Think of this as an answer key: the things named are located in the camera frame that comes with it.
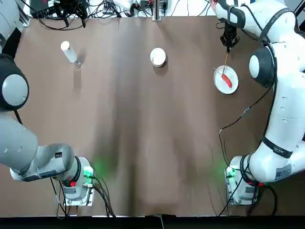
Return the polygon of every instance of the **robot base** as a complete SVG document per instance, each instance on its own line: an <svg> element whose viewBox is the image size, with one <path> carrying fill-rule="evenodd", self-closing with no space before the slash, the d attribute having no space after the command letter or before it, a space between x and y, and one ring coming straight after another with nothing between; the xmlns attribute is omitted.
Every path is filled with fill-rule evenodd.
<svg viewBox="0 0 305 229"><path fill-rule="evenodd" d="M236 189L238 183L241 180L241 174L238 170L234 170L230 167L224 170L224 180L226 184L226 193L227 200L229 201L229 205L251 205L252 198L254 195L254 187L247 184L244 180L241 181L241 184Z"/></svg>
<svg viewBox="0 0 305 229"><path fill-rule="evenodd" d="M84 187L86 184L93 184L93 180L84 176L84 168L91 167L89 161L79 157L81 162L81 173L75 187L64 186L66 203L68 206L92 206L94 189Z"/></svg>

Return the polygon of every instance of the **white bottle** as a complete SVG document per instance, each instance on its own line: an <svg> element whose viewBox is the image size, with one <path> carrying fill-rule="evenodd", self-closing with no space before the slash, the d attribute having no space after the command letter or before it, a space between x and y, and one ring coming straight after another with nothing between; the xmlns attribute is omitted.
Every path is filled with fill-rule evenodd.
<svg viewBox="0 0 305 229"><path fill-rule="evenodd" d="M81 67L81 62L78 60L77 55L70 46L69 42L65 41L61 43L61 50L66 55L70 63L73 63L77 69Z"/></svg>

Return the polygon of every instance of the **brown table surface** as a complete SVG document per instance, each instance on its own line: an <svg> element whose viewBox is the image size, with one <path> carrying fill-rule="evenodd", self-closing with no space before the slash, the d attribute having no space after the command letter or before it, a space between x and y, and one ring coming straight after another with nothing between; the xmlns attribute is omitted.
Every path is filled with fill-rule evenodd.
<svg viewBox="0 0 305 229"><path fill-rule="evenodd" d="M48 21L60 27L62 22ZM220 93L213 66L225 48L215 17L90 20L85 29L52 31L31 20L15 61L29 80L30 96L20 115L39 144L65 142L85 156L108 183L117 215L157 213L215 215L223 208L225 164L218 132L265 91L250 76L248 63L258 44L240 34L228 58L238 90ZM80 70L62 53L69 41L80 54ZM167 64L153 68L149 54L161 47ZM271 95L224 132L229 160L253 152L263 132ZM0 167L1 216L55 214L48 179L11 179ZM304 214L301 175L276 183L278 214ZM266 192L255 214L269 214ZM231 207L244 214L243 207ZM79 215L105 215L100 196Z"/></svg>

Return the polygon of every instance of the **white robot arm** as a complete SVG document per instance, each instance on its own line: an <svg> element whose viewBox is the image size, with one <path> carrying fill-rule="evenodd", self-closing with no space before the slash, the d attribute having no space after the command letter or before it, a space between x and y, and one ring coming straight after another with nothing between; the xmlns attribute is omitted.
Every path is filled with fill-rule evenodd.
<svg viewBox="0 0 305 229"><path fill-rule="evenodd" d="M0 1L0 164L10 167L10 174L18 181L34 181L52 177L64 185L65 196L70 205L86 205L93 195L87 189L94 176L90 163L84 157L74 156L67 144L39 146L35 134L15 121L8 114L17 111L29 97L29 84L14 60L2 49L16 28L19 20L15 1Z"/></svg>
<svg viewBox="0 0 305 229"><path fill-rule="evenodd" d="M254 188L249 183L276 182L305 169L305 142L302 141L305 133L305 39L295 32L294 13L277 1L212 1L221 22L268 42L277 62L275 68L268 47L256 50L251 56L251 76L264 87L276 82L274 103L258 149L247 156L234 157L226 169L227 175L233 174L227 182L233 203L250 205Z"/></svg>

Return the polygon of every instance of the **small white plate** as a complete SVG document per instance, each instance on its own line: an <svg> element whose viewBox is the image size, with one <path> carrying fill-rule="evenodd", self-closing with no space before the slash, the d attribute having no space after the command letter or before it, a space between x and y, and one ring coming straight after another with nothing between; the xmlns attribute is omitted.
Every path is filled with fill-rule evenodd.
<svg viewBox="0 0 305 229"><path fill-rule="evenodd" d="M224 65L219 66L214 72L214 83L219 91L224 94L232 94L236 91L238 87L238 77L236 72L230 66L226 65L224 74L231 80L232 87L230 88L228 84L221 78L221 73L223 72Z"/></svg>

